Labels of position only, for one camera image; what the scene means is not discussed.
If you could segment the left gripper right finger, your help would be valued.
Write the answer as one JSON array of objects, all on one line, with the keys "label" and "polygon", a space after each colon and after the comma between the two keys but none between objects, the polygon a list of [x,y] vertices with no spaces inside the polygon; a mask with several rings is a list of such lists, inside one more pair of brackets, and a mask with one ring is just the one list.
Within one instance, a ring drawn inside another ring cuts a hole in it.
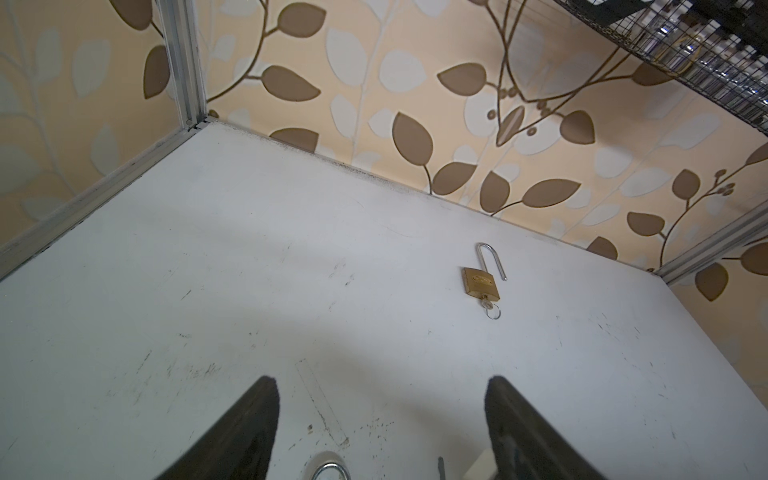
[{"label": "left gripper right finger", "polygon": [[484,411],[498,479],[602,479],[504,377],[489,379]]}]

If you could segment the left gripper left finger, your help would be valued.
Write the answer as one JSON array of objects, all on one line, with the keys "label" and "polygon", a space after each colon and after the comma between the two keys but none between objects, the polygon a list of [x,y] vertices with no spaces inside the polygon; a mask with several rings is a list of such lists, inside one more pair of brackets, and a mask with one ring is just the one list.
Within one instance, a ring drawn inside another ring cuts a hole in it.
[{"label": "left gripper left finger", "polygon": [[280,412],[277,382],[260,377],[161,479],[265,479]]}]

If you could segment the small silver key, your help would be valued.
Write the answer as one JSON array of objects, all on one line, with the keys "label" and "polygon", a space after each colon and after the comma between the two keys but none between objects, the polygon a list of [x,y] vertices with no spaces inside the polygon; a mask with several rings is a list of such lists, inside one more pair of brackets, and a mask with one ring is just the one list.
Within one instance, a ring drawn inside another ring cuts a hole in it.
[{"label": "small silver key", "polygon": [[439,480],[446,480],[445,461],[443,457],[438,457],[437,468],[438,468]]}]

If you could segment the small brass padlock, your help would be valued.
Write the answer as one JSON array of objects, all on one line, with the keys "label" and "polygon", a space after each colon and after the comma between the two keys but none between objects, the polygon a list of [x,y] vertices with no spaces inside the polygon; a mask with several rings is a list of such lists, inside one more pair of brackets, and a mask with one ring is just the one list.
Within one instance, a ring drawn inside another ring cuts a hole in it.
[{"label": "small brass padlock", "polygon": [[338,461],[322,462],[311,474],[311,480],[350,480],[347,467]]}]

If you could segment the large brass padlock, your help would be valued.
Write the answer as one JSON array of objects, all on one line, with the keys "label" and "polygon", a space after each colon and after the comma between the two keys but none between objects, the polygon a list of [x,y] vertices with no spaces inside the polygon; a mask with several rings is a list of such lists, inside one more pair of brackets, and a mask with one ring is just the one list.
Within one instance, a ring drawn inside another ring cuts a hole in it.
[{"label": "large brass padlock", "polygon": [[496,303],[500,300],[495,277],[489,272],[484,257],[484,251],[489,252],[502,281],[507,280],[507,274],[497,251],[488,243],[478,242],[475,245],[480,268],[463,267],[461,270],[465,293],[473,298],[485,302]]}]

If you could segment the silver key with ring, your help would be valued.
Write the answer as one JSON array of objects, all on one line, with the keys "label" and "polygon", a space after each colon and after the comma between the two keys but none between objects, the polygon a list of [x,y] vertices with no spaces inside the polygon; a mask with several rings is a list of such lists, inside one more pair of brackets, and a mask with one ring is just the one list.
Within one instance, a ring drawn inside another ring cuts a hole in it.
[{"label": "silver key with ring", "polygon": [[484,309],[486,316],[491,320],[499,320],[502,312],[500,307],[487,298],[480,300],[480,305]]}]

